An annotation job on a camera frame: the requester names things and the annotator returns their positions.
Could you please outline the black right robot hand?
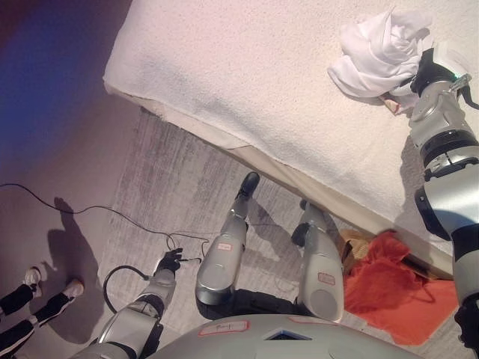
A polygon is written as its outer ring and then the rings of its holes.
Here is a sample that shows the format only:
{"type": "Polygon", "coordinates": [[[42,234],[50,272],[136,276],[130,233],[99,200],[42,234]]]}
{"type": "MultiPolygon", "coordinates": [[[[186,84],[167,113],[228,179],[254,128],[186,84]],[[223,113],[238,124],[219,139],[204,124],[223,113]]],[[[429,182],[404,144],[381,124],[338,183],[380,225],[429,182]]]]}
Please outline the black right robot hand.
{"type": "Polygon", "coordinates": [[[417,73],[394,90],[379,96],[386,107],[395,115],[413,108],[426,87],[436,82],[448,82],[449,90],[462,96],[465,103],[474,109],[478,104],[472,100],[469,82],[469,64],[454,47],[447,42],[436,44],[422,52],[417,73]]]}

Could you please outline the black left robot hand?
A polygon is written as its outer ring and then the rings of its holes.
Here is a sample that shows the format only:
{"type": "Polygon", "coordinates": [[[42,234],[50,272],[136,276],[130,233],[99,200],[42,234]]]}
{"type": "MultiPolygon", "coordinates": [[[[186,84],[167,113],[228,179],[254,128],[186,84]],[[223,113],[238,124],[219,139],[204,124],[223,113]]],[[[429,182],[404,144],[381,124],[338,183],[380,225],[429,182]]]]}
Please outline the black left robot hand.
{"type": "Polygon", "coordinates": [[[163,258],[159,261],[154,274],[158,274],[162,270],[169,270],[173,274],[175,274],[175,272],[180,268],[182,254],[182,248],[175,248],[171,251],[166,252],[163,258]]]}

